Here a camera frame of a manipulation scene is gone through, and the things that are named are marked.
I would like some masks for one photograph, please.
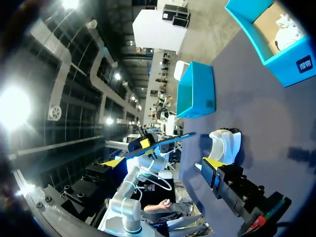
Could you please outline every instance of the teal box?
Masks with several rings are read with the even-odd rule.
[[[197,118],[215,112],[213,69],[191,62],[178,83],[177,117]]]
[[[252,23],[273,3],[273,0],[230,0],[225,9],[246,33],[262,64],[287,87],[316,75],[315,54],[309,36],[272,54],[263,35]]]

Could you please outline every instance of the gray table surface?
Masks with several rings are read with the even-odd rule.
[[[264,185],[267,196],[278,191],[292,199],[281,221],[293,221],[316,190],[316,78],[284,88],[242,31],[212,66],[216,112],[185,120],[184,132],[197,135],[183,142],[181,181],[215,236],[237,236],[243,220],[215,198],[194,166],[210,153],[210,132],[237,127],[242,131],[237,162],[244,174]]]

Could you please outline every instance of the fan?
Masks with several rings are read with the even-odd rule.
[[[51,106],[48,112],[48,120],[58,121],[61,118],[61,107],[58,105]]]

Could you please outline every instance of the bolt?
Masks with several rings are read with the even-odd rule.
[[[73,193],[73,189],[70,187],[70,185],[65,185],[64,187],[65,191],[69,194],[72,194]]]
[[[52,200],[51,196],[45,196],[44,200],[46,202],[50,202]]]
[[[41,203],[40,201],[38,203],[36,203],[37,208],[42,208],[43,206],[44,206],[43,203]]]
[[[84,197],[84,193],[78,193],[78,194],[77,194],[77,197],[83,198],[83,197]]]

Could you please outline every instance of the white cable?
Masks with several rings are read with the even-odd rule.
[[[136,186],[137,190],[140,192],[140,198],[139,198],[139,201],[142,199],[143,197],[143,192],[139,189],[138,186]]]
[[[149,170],[143,168],[142,166],[138,166],[138,168],[140,168],[141,170],[143,170],[143,171],[145,171],[145,172],[147,172],[147,173],[150,173],[151,175],[153,175],[153,176],[155,176],[155,177],[161,179],[162,181],[164,181],[164,182],[166,183],[166,185],[168,185],[169,188],[166,188],[166,187],[164,187],[164,186],[162,186],[162,185],[156,183],[155,181],[153,181],[153,180],[151,180],[151,179],[148,179],[148,178],[146,178],[146,177],[143,177],[144,179],[146,179],[146,180],[152,182],[153,184],[156,184],[156,185],[160,186],[161,188],[163,188],[163,189],[165,189],[165,190],[167,190],[167,191],[171,191],[171,190],[172,190],[172,186],[171,186],[165,179],[163,179],[163,178],[159,177],[158,175],[156,175],[155,173],[153,173],[153,172],[151,172],[151,171],[149,171]]]

